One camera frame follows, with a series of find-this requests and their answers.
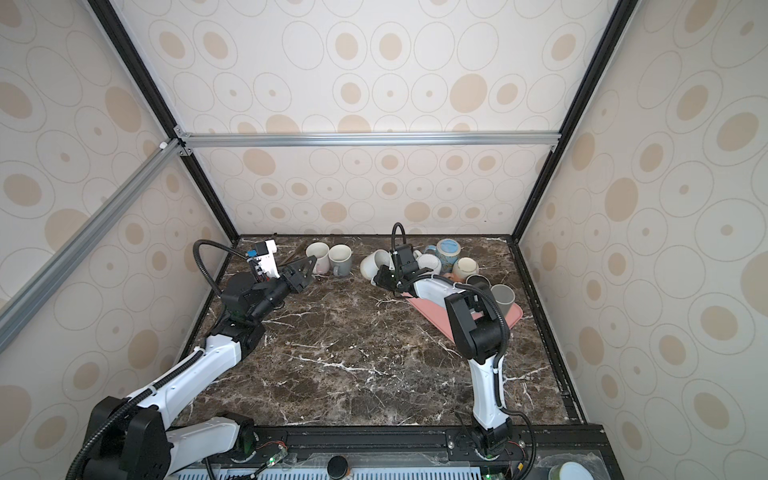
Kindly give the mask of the speckled cream mug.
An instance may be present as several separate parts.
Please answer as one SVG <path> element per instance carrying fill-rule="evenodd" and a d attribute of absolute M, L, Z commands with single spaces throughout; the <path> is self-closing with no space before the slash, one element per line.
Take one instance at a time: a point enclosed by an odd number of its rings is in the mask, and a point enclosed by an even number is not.
<path fill-rule="evenodd" d="M 382 266 L 393 269 L 393 262 L 388 251 L 378 249 L 362 260 L 360 273 L 365 280 L 372 282 Z"/>

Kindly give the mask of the light grey mug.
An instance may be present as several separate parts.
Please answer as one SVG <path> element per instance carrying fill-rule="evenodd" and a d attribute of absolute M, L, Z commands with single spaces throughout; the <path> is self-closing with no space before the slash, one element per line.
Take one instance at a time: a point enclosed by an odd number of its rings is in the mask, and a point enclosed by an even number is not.
<path fill-rule="evenodd" d="M 348 276 L 352 269 L 352 249 L 345 244 L 337 244 L 329 250 L 331 272 L 335 277 Z"/>

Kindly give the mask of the black mug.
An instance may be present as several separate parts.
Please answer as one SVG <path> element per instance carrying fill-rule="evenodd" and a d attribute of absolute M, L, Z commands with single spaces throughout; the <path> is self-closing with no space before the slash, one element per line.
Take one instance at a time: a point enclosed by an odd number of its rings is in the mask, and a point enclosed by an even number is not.
<path fill-rule="evenodd" d="M 472 290 L 475 292 L 483 292 L 486 294 L 491 293 L 491 283 L 483 275 L 473 274 L 467 277 L 465 280 L 467 285 L 472 286 Z"/>

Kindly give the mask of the pale pink mug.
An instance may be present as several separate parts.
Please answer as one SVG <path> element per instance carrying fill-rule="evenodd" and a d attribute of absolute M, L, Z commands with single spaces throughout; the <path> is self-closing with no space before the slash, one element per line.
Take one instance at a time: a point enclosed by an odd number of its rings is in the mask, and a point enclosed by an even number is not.
<path fill-rule="evenodd" d="M 314 275 L 325 275 L 331 269 L 329 252 L 330 247 L 324 242 L 314 242 L 306 248 L 305 255 L 307 257 L 314 256 L 316 258 L 313 268 Z"/>

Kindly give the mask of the dark grey mug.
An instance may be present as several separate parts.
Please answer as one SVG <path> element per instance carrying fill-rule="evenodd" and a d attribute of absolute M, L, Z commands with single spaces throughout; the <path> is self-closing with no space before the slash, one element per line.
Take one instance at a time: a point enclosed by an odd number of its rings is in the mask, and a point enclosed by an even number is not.
<path fill-rule="evenodd" d="M 503 284 L 496 284 L 491 287 L 491 293 L 504 317 L 507 316 L 516 300 L 514 290 Z"/>

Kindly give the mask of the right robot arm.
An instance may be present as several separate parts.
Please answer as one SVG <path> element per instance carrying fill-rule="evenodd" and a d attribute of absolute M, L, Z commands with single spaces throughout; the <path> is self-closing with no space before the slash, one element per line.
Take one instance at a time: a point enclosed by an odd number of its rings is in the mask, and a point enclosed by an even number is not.
<path fill-rule="evenodd" d="M 513 440 L 511 418 L 503 394 L 503 361 L 510 328 L 486 287 L 453 282 L 417 265 L 414 249 L 403 243 L 390 249 L 392 266 L 382 266 L 373 283 L 397 294 L 426 300 L 447 314 L 457 351 L 469 364 L 473 385 L 473 424 L 469 435 L 478 455 L 494 459 Z"/>

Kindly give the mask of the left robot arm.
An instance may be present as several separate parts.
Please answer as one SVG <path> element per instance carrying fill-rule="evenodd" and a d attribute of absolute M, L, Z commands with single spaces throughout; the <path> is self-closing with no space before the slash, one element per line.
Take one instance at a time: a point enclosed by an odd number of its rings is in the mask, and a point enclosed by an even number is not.
<path fill-rule="evenodd" d="M 233 276 L 220 291 L 223 310 L 202 347 L 158 379 L 124 398 L 108 396 L 93 409 L 69 479 L 164 479 L 206 457 L 255 452 L 251 420 L 232 414 L 174 428 L 181 411 L 253 350 L 264 320 L 312 281 L 317 259 L 295 260 L 270 273 Z"/>

